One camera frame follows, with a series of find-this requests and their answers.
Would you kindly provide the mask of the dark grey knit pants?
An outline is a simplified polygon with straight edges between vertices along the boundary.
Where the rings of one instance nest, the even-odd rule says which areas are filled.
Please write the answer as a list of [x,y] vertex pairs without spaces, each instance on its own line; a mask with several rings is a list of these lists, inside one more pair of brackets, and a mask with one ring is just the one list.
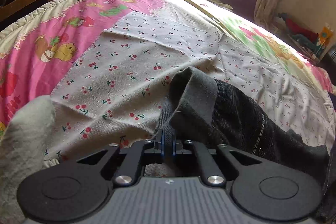
[[278,127],[238,88],[195,67],[176,73],[154,133],[161,131],[167,148],[173,146],[173,136],[211,147],[227,144],[311,175],[323,187],[315,218],[335,220],[335,148],[306,145],[293,130]]

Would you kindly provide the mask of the cherry print bed sheet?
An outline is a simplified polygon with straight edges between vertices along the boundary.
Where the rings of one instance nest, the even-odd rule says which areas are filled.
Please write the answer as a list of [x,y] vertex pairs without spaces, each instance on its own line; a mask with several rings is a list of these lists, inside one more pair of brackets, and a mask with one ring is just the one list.
[[328,74],[207,0],[53,0],[1,32],[1,130],[38,96],[56,121],[42,159],[149,137],[175,73],[193,66],[250,96],[284,130],[331,148]]

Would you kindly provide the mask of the olive patterned cloth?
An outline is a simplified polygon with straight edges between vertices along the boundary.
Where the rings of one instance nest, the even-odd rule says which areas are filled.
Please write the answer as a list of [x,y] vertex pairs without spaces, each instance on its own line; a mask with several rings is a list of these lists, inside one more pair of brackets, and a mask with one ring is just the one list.
[[40,96],[14,114],[1,137],[1,223],[21,223],[17,188],[43,168],[46,139],[55,123],[50,96]]

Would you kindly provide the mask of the yellow cloth on bench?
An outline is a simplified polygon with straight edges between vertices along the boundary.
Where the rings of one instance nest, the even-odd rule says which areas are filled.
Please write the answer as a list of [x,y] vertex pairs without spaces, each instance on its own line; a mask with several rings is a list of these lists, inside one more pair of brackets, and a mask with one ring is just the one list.
[[229,4],[226,4],[226,3],[223,3],[221,0],[207,0],[221,8],[224,8],[224,9],[227,9],[227,10],[230,10],[232,11],[233,10],[233,7]]

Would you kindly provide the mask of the red clothes on nightstand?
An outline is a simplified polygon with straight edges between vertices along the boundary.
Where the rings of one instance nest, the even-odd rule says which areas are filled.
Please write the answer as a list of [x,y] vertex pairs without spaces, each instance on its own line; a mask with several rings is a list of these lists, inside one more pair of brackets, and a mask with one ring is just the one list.
[[286,13],[279,13],[279,18],[282,18],[285,22],[285,25],[290,30],[290,32],[294,35],[303,35],[307,39],[309,39],[312,43],[315,43],[318,39],[318,34],[308,30],[307,28],[303,28],[302,26],[295,23]]

